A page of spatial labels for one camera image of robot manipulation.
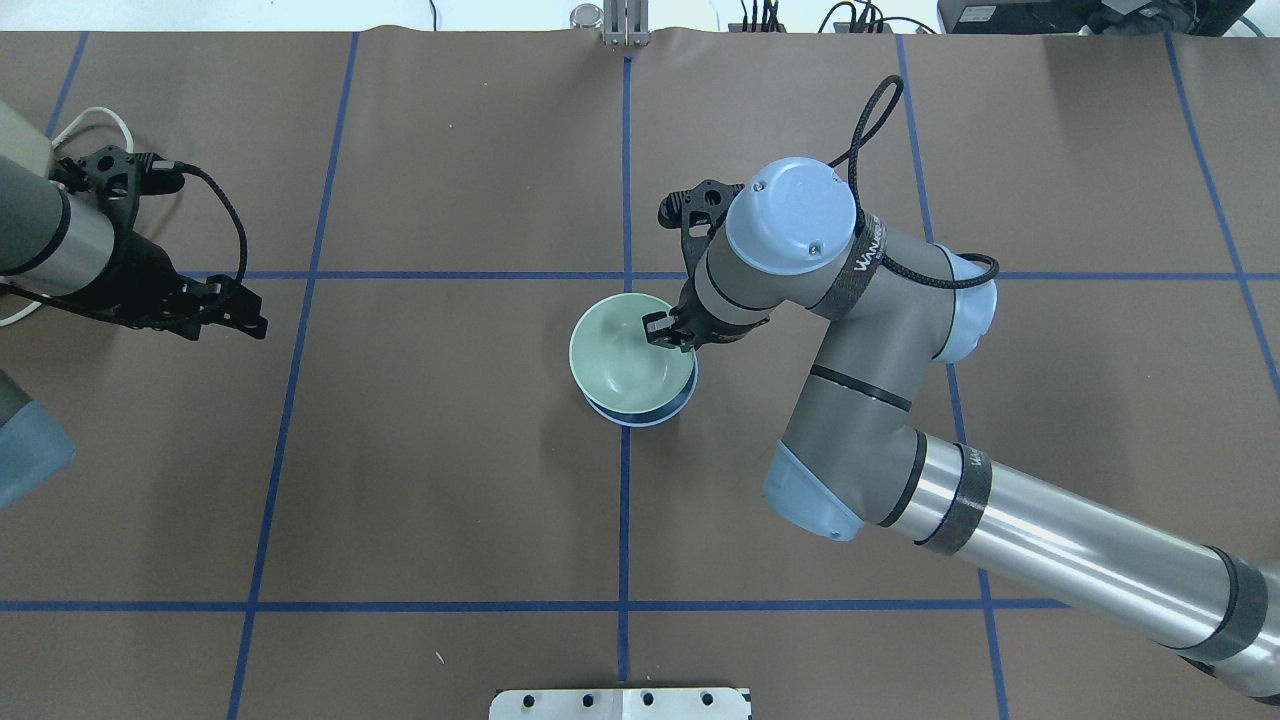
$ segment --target green bowl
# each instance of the green bowl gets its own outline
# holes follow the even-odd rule
[[[657,424],[680,411],[692,392],[696,359],[649,345],[641,318],[671,310],[664,300],[641,292],[605,297],[593,305],[568,341],[568,366],[582,395],[613,421],[626,425]],[[662,418],[641,418],[669,409]]]

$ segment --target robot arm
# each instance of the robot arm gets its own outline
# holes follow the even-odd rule
[[[160,246],[133,232],[141,197],[178,192],[187,174],[210,186],[236,225],[236,277],[183,277]],[[114,146],[55,165],[50,141],[0,102],[0,295],[187,340],[207,324],[261,340],[268,322],[261,299],[241,283],[246,263],[244,228],[200,168]],[[49,413],[0,372],[0,509],[73,455]]]
[[[710,195],[726,188],[732,197]],[[732,342],[787,300],[831,320],[765,479],[777,512],[841,542],[877,523],[1280,705],[1280,565],[1256,568],[906,425],[928,364],[963,359],[989,327],[989,270],[864,215],[810,159],[673,193],[659,222],[677,219],[690,279],[669,314],[644,318],[650,343]],[[707,237],[689,234],[696,224]]]

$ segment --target white cable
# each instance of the white cable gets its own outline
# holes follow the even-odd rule
[[[716,8],[716,0],[707,0],[707,4],[712,6],[712,12],[716,13],[716,32],[724,29],[724,26],[719,22],[719,9]]]
[[[76,115],[76,119],[72,120],[72,124],[67,126],[67,129],[58,133],[58,137],[54,138],[54,150],[58,150],[64,142],[70,140],[73,135],[84,129],[86,127],[84,119],[95,113],[106,115],[108,118],[115,120],[115,126],[120,128],[120,135],[124,136],[124,151],[133,152],[133,133],[129,132],[129,126],[124,124],[124,120],[120,118],[120,115],[116,115],[115,110],[111,110],[110,108],[90,108],[83,113],[81,113],[79,115]]]
[[[0,328],[8,328],[9,325],[17,323],[18,320],[26,319],[28,315],[31,315],[36,310],[40,310],[44,306],[45,306],[44,302],[31,302],[22,310],[18,310],[13,315],[9,315],[8,318],[0,320]]]

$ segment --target blue grid line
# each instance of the blue grid line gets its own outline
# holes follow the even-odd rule
[[[234,270],[182,270],[191,277],[230,275]],[[684,270],[632,272],[637,281],[682,281]],[[622,281],[617,270],[247,270],[256,281]]]
[[[991,579],[987,577],[987,571],[980,568],[978,569],[978,587],[982,588],[982,619],[987,625],[987,653],[991,655],[991,674],[996,679],[996,708],[1000,711],[1000,720],[1009,720],[1005,662],[1000,657],[1000,634],[996,632],[996,602],[991,597]]]
[[[618,683],[631,675],[631,428],[623,427],[618,487]]]
[[[906,133],[911,138],[911,163],[915,165],[915,192],[920,199],[920,220],[924,223],[924,241],[933,243],[933,214],[929,211],[929,191],[924,183],[924,160],[920,156],[920,136],[915,129],[915,102],[911,101],[911,73],[906,68],[906,47],[902,36],[895,35],[897,45],[897,72],[902,76],[902,105],[906,109]]]
[[[513,601],[260,601],[255,614],[500,614],[500,612],[882,612],[986,610],[978,598],[868,600],[513,600]],[[996,610],[1061,610],[1047,597],[991,598]],[[0,600],[0,612],[246,612],[248,602]]]
[[[1060,610],[1066,603],[1050,598],[938,598],[938,600],[636,600],[636,612],[877,612],[886,610]]]
[[[0,600],[0,612],[244,612],[247,602]]]
[[[617,612],[612,600],[522,600],[522,601],[383,601],[383,602],[260,602],[259,612]]]
[[[228,275],[234,270],[183,270],[191,277]],[[625,281],[627,273],[617,270],[248,270],[247,279],[257,281]],[[684,270],[635,270],[634,281],[684,281]],[[1280,273],[1244,273],[1249,281],[1280,281]],[[1153,282],[1238,282],[1236,273],[1161,273],[1161,272],[1073,272],[1073,270],[1001,270],[1001,281],[1153,281]]]
[[[631,292],[631,55],[622,58],[622,291]],[[618,442],[618,684],[631,675],[631,428]]]
[[[76,44],[76,53],[72,54],[72,64],[67,67],[67,77],[63,79],[63,87],[58,91],[58,101],[54,102],[54,111],[49,115],[49,124],[45,126],[45,137],[52,140],[54,131],[58,129],[58,119],[63,117],[63,105],[67,104],[67,96],[72,91],[72,81],[76,79],[76,72],[79,70],[79,61],[84,56],[84,46],[88,45],[88,33],[82,32],[79,42]]]
[[[631,55],[622,58],[622,292],[631,292]]]
[[[915,163],[915,187],[920,197],[920,218],[924,222],[924,240],[933,242],[933,217],[929,209],[929,193],[924,181],[924,160],[920,155],[920,138],[915,127],[915,102],[911,97],[911,76],[906,64],[906,47],[902,36],[895,36],[897,45],[897,67],[902,76],[902,100],[906,105],[906,128],[911,138],[911,159]],[[947,384],[951,387],[951,415],[956,425],[956,437],[961,443],[968,445],[964,428],[964,407],[960,404],[960,387],[956,383],[955,365],[947,364]],[[996,708],[1000,720],[1009,720],[1009,698],[1005,693],[1005,669],[1000,659],[1000,635],[996,632],[996,611],[992,606],[991,588],[987,580],[987,571],[978,569],[978,587],[982,591],[983,619],[987,625],[987,653],[991,656],[991,678],[996,689]]]
[[[1244,274],[1244,264],[1240,261],[1240,252],[1235,247],[1231,225],[1226,222],[1226,213],[1222,210],[1222,200],[1217,195],[1213,173],[1208,169],[1208,159],[1204,158],[1204,147],[1199,141],[1199,131],[1196,129],[1196,118],[1192,115],[1192,105],[1187,99],[1187,87],[1183,85],[1183,70],[1178,65],[1178,51],[1174,50],[1174,38],[1167,32],[1165,33],[1165,50],[1169,53],[1169,69],[1174,74],[1178,100],[1183,106],[1187,133],[1190,136],[1192,149],[1196,150],[1196,161],[1199,163],[1201,174],[1204,176],[1204,187],[1208,190],[1210,201],[1213,204],[1213,214],[1217,215],[1217,225],[1222,231],[1222,241],[1226,242],[1226,252],[1231,256],[1231,266],[1235,268],[1235,277],[1240,283],[1240,295],[1244,296],[1244,306],[1249,311],[1249,322],[1253,323],[1253,333],[1257,336],[1258,347],[1262,350],[1262,361],[1266,363],[1267,373],[1271,375],[1271,389],[1275,391],[1276,398],[1280,398],[1280,373],[1276,372],[1276,363],[1271,356],[1271,343],[1267,341],[1267,333],[1262,328],[1258,309],[1253,304],[1253,292],[1249,290],[1249,281]]]
[[[956,439],[969,445],[969,433],[964,427],[964,404],[960,400],[960,383],[956,379],[955,364],[947,364],[947,387],[951,392],[951,416],[956,425]],[[987,653],[991,656],[991,676],[996,687],[996,708],[1000,720],[1009,720],[1009,693],[1005,689],[1005,664],[1000,656],[1000,633],[996,629],[996,603],[991,597],[991,579],[987,571],[978,569],[978,588],[982,593],[982,618],[987,626]]]
[[[342,149],[342,129],[347,118],[347,100],[351,96],[351,79],[356,70],[356,53],[360,49],[360,33],[351,33],[351,46],[347,50],[347,70],[342,81],[342,96],[338,101],[338,118],[334,122],[333,145],[329,149],[329,169],[325,173],[324,193],[320,200],[320,215],[316,219],[316,234],[311,247],[310,272],[314,275],[320,266],[320,252],[324,249],[325,225],[329,219],[329,200],[333,195],[333,178],[338,170],[338,152]],[[262,509],[262,525],[257,537],[257,552],[253,559],[253,575],[250,580],[248,607],[244,610],[244,626],[241,630],[239,653],[236,660],[236,674],[232,679],[230,701],[227,707],[228,720],[239,714],[241,693],[244,689],[244,671],[248,667],[250,646],[253,642],[253,620],[259,593],[262,588],[262,569],[266,565],[266,547],[271,537],[271,520],[275,515],[276,492],[280,487],[280,470],[284,466],[284,450],[289,438],[289,423],[293,418],[293,402],[297,397],[298,373],[302,368],[302,350],[307,340],[307,320],[311,316],[311,302],[315,297],[315,278],[307,279],[302,295],[302,311],[298,316],[297,337],[293,342],[293,360],[289,364],[289,380],[284,391],[284,407],[280,411],[280,430],[275,441],[275,459],[271,462],[271,478],[266,488],[266,502]]]

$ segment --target light blue joint cap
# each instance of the light blue joint cap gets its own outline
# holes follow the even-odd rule
[[[76,457],[76,446],[38,402],[0,425],[0,510],[51,478]]]
[[[778,515],[827,539],[849,542],[863,527],[863,519],[782,442],[764,480],[764,500]]]
[[[728,245],[771,275],[800,275],[831,263],[852,241],[858,208],[844,178],[820,160],[783,158],[764,167],[728,208]]]
[[[947,260],[951,261],[951,274],[955,279],[966,281],[987,272],[982,265],[960,258],[950,249],[942,245],[938,247],[942,247],[942,251],[947,254]],[[942,352],[938,352],[937,357],[933,359],[937,363],[959,363],[968,357],[978,347],[982,336],[991,329],[991,322],[996,319],[998,297],[995,281],[955,292],[956,309],[951,319],[951,334],[947,336],[947,343],[942,347]]]

